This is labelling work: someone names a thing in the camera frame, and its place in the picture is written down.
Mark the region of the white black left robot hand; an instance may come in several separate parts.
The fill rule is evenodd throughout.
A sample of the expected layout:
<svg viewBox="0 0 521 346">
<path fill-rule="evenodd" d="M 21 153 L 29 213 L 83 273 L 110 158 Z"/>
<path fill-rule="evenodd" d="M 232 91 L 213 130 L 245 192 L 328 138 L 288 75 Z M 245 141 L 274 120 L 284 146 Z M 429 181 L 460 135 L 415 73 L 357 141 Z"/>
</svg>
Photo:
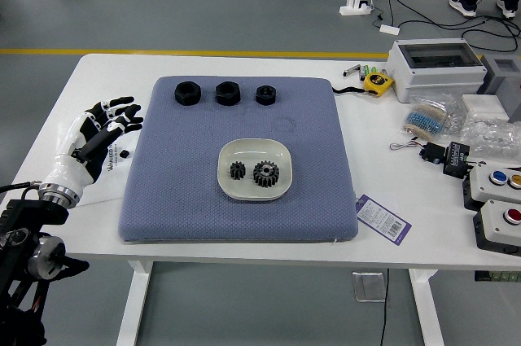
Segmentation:
<svg viewBox="0 0 521 346">
<path fill-rule="evenodd" d="M 120 136 L 142 128 L 141 106 L 131 96 L 96 103 L 73 121 L 55 155 L 55 165 L 43 184 L 80 193 L 96 182 L 108 148 Z"/>
</svg>

